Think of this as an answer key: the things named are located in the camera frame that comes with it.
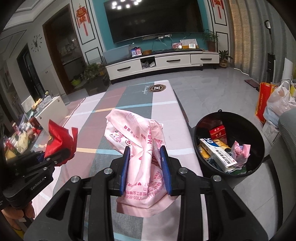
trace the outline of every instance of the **finger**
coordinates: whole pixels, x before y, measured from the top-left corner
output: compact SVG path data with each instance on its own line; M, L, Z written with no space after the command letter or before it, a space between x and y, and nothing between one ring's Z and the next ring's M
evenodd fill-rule
M25 215L28 218L35 218L34 208L32 204L28 204L24 209Z
M17 210L11 206L6 207L2 210L3 215L12 219L20 219L24 216L24 212L22 210Z

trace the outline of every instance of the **tv stand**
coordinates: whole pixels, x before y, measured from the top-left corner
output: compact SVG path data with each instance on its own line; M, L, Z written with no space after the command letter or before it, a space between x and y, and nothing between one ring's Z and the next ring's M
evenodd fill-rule
M142 67L142 63L154 62L153 67ZM212 65L216 69L219 64L219 54L217 52L197 50L164 50L154 51L149 55L129 57L106 65L112 83L119 82L121 78L125 80L134 78L135 75L145 76L157 74L160 70L170 72L176 68L199 67L203 70L204 64Z

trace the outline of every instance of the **chinese knot ornament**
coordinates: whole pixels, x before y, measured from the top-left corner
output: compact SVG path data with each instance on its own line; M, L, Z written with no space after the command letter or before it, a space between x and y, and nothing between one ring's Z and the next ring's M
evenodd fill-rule
M222 1L222 0L211 0L211 2L212 2L213 7L215 7L215 5L218 5L219 17L220 17L220 19L222 19L221 11L220 11L219 6L221 6L222 9L224 10L224 4L223 4L223 1Z
M78 27L80 28L80 25L83 24L84 30L85 30L85 34L86 34L86 36L88 36L89 34L87 32L87 29L86 29L86 26L85 26L85 22L88 21L88 23L90 23L89 13L86 10L86 8L85 7L82 7L80 4L79 4L78 10L76 11L76 19L77 19Z

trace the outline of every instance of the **curtain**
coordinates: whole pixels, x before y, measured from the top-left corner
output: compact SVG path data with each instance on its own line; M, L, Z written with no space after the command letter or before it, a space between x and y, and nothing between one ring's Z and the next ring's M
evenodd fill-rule
M229 0L232 15L232 55L234 67L258 82L266 81L267 53L271 52L269 20L276 59L275 78L280 81L284 58L296 59L296 41L274 7L266 0Z

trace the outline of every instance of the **pink plastic bag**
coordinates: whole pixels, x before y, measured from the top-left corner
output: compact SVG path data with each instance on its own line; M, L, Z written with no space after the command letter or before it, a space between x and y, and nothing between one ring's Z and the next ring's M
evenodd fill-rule
M240 146L237 141L234 141L231 147L231 156L234 160L236 160L237 168L242 168L243 165L248 161L248 158L250 156L250 149L251 145L243 144L242 146Z
M117 198L117 212L151 217L166 209L176 197L165 190L159 148L165 145L162 126L129 111L113 109L106 116L105 137L123 154L131 149L125 195Z

